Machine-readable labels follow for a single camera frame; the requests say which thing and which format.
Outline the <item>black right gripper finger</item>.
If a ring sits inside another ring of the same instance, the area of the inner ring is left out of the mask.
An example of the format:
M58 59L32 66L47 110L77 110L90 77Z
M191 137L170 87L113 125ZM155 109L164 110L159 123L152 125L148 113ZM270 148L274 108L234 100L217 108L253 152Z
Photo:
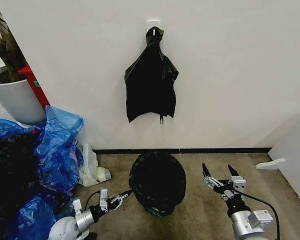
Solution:
M202 163L202 174L203 182L207 184L209 188L211 188L214 192L224 192L224 184L210 175L210 172L204 163Z
M226 190L223 194L223 199L237 200L238 193L236 193L236 190L238 189L238 185L236 183L236 179L238 176L238 172L230 164L228 164L227 166L230 172L230 178L225 180Z

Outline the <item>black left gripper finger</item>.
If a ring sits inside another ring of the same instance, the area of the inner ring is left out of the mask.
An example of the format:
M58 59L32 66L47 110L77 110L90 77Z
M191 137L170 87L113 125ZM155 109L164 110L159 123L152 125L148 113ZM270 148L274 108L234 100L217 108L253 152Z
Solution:
M108 199L107 200L107 208L109 210L116 210L122 205L122 203L123 203L122 199L116 199L116 200Z
M133 192L132 189L126 190L122 193L116 194L112 197L110 197L110 202L114 203L115 201L123 201L125 198L127 198L131 193Z

